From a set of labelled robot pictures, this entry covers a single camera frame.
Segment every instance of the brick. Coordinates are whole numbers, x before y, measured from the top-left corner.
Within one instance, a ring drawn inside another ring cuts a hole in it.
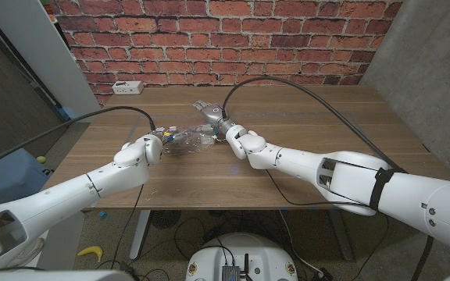
[[[218,19],[180,19],[180,31],[211,32],[219,28]]]
[[[362,78],[362,75],[347,76],[341,79],[340,85],[357,85]]]
[[[123,0],[121,5],[125,15],[143,15],[138,0]]]
[[[116,18],[116,24],[121,31],[155,31],[155,20],[149,18],[137,17],[119,17]]]
[[[143,73],[134,74],[136,81],[141,81],[143,84],[167,84],[168,78],[166,74],[162,73]]]
[[[289,80],[301,85],[321,85],[324,81],[324,76],[313,75],[293,75]]]
[[[366,48],[372,37],[333,36],[330,47],[334,48]]]
[[[279,50],[277,51],[277,60],[292,61],[295,60],[295,51],[293,50]]]
[[[164,59],[161,48],[132,48],[130,53],[132,59]]]
[[[264,63],[252,63],[248,66],[248,70],[246,71],[248,74],[264,74],[265,73],[265,64]]]
[[[74,40],[76,40],[78,45],[81,45],[81,46],[92,46],[92,45],[95,44],[93,42],[93,37],[89,33],[76,32],[73,36],[74,36]]]
[[[131,40],[133,40],[133,44],[135,46],[149,46],[150,44],[152,44],[150,42],[149,34],[132,34]]]
[[[371,62],[374,57],[374,52],[354,51],[350,62]]]
[[[234,75],[223,75],[220,74],[220,85],[233,85],[235,84]]]
[[[95,98],[97,99],[97,102],[100,104],[100,107],[102,107],[107,101],[109,101],[110,97],[112,97],[111,94],[96,94]]]
[[[209,44],[208,34],[192,34],[191,41],[193,46],[206,46]]]
[[[303,24],[303,32],[322,34],[340,34],[343,31],[345,20],[338,19],[308,19]]]
[[[272,15],[272,2],[255,2],[255,16],[271,16]]]
[[[107,51],[104,48],[71,48],[77,59],[108,59]]]
[[[116,81],[134,81],[132,73],[116,73]]]
[[[187,1],[187,13],[192,16],[207,16],[205,1]]]
[[[104,72],[105,67],[102,62],[86,62],[86,66],[91,72]]]
[[[168,59],[185,59],[185,50],[183,48],[167,48],[166,56]]]
[[[251,47],[268,48],[270,45],[270,36],[253,35],[251,38]]]
[[[364,74],[368,67],[369,67],[369,65],[360,65],[357,73]]]
[[[315,2],[278,1],[273,14],[276,16],[315,16],[317,9]]]
[[[84,61],[77,61],[77,65],[79,66],[79,68],[83,71],[88,71],[88,68],[86,67],[86,64],[84,63]]]
[[[216,73],[244,73],[246,64],[239,62],[215,62],[212,71]]]
[[[267,63],[267,74],[291,74],[298,73],[300,71],[299,63]]]
[[[241,32],[241,20],[223,19],[222,31],[223,32]]]
[[[326,78],[324,78],[324,85],[338,85],[340,83],[341,77],[336,75],[328,75]]]
[[[187,59],[195,60],[220,60],[219,49],[187,49]]]
[[[304,62],[329,62],[331,55],[329,50],[302,50],[298,51],[296,58]]]
[[[94,18],[98,31],[114,31],[117,30],[114,19],[110,17]]]
[[[340,4],[337,2],[326,2],[322,3],[319,7],[318,16],[336,16],[338,10],[340,9]]]
[[[248,47],[249,38],[239,34],[211,34],[211,44],[216,47]]]
[[[191,62],[159,62],[159,69],[162,72],[189,73],[192,71]]]
[[[402,5],[401,2],[391,3],[386,10],[384,10],[383,17],[393,19],[397,16],[397,12]]]
[[[101,33],[93,34],[95,43],[97,45],[103,46],[130,46],[131,39],[130,35],[127,34],[111,34],[111,33]]]
[[[384,36],[376,36],[371,43],[371,49],[377,50],[383,42]]]
[[[250,16],[251,8],[247,2],[211,1],[209,12],[214,16]]]
[[[316,73],[320,68],[320,65],[316,63],[307,63],[302,66],[303,73]]]
[[[79,0],[83,14],[120,14],[122,9],[117,0]]]
[[[215,84],[218,83],[216,74],[186,74],[188,83],[193,84]]]
[[[107,97],[107,99],[102,99],[103,103],[106,103],[110,98],[110,95],[113,94],[113,86],[111,84],[97,84],[97,92],[102,94],[97,94],[96,97]]]
[[[107,71],[140,72],[139,62],[105,62]]]
[[[75,45],[76,41],[74,40],[74,38],[72,37],[71,34],[64,32],[63,35],[66,37],[67,43],[69,45]]]
[[[145,13],[152,16],[185,16],[184,1],[143,1]]]
[[[242,61],[274,62],[276,50],[242,50]]]
[[[357,66],[330,63],[322,66],[320,72],[325,74],[353,74],[357,72]]]
[[[367,22],[365,20],[349,20],[347,23],[346,34],[363,34],[366,30]]]
[[[301,29],[302,29],[301,20],[285,20],[282,23],[283,33],[300,33]]]
[[[209,62],[194,62],[194,71],[196,73],[208,73],[211,69]]]
[[[367,34],[386,34],[391,25],[391,20],[371,20],[366,28]]]
[[[300,48],[306,47],[309,40],[309,35],[273,35],[270,45],[281,48]]]
[[[355,18],[378,18],[383,15],[384,2],[343,2],[340,16]]]
[[[159,19],[157,21],[157,27],[162,32],[177,32],[177,20],[171,19]]]
[[[223,59],[224,60],[239,60],[241,57],[241,53],[238,50],[234,49],[224,49],[223,50]]]
[[[282,22],[275,19],[246,19],[242,21],[242,31],[252,33],[280,32]]]
[[[184,74],[169,74],[171,84],[185,84]]]
[[[57,20],[63,30],[97,30],[97,26],[90,16],[57,16]]]
[[[310,40],[310,47],[314,48],[325,48],[329,42],[329,36],[314,35]]]
[[[142,62],[141,68],[145,73],[156,73],[159,71],[159,66],[157,62]]]
[[[80,15],[82,13],[79,6],[72,1],[57,1],[57,5],[66,15]]]
[[[112,73],[85,73],[86,81],[90,83],[111,83],[116,82],[116,77]]]
[[[183,46],[188,45],[186,34],[153,34],[152,43],[159,46]]]
[[[333,55],[333,60],[339,62],[347,62],[350,59],[352,52],[349,51],[335,51]]]

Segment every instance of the white power outlet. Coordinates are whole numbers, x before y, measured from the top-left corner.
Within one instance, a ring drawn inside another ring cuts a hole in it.
[[[141,81],[117,81],[112,86],[114,94],[140,94],[144,89]]]

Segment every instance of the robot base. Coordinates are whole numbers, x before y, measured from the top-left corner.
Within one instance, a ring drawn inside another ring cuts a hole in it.
[[[218,237],[222,245],[234,255],[235,267],[238,271],[245,270],[245,254],[248,254],[248,274],[254,281],[291,281],[298,280],[295,264],[289,254],[271,240],[252,233],[228,233]],[[225,250],[228,265],[225,267],[225,255],[220,242],[213,239],[192,255],[188,263],[186,281],[239,281],[237,275],[223,274],[223,270],[235,272],[232,257]]]

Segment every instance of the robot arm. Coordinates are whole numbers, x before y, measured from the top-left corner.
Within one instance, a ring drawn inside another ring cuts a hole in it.
[[[43,232],[100,198],[139,187],[148,165],[160,160],[163,143],[145,135],[125,144],[114,161],[37,194],[0,204],[0,268],[9,264]]]
[[[376,157],[338,151],[314,154],[269,144],[254,131],[223,120],[219,105],[193,104],[206,121],[226,135],[239,159],[254,169],[276,169],[311,183],[328,201],[360,215],[389,215],[450,246],[450,181],[388,170]]]

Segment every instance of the banana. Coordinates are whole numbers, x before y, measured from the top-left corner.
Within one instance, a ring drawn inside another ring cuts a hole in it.
[[[85,255],[85,254],[90,254],[90,253],[97,254],[98,262],[100,262],[100,259],[102,258],[102,255],[103,255],[103,250],[99,246],[87,247],[84,250],[80,251],[79,254],[77,254],[77,255],[80,256],[80,255]]]

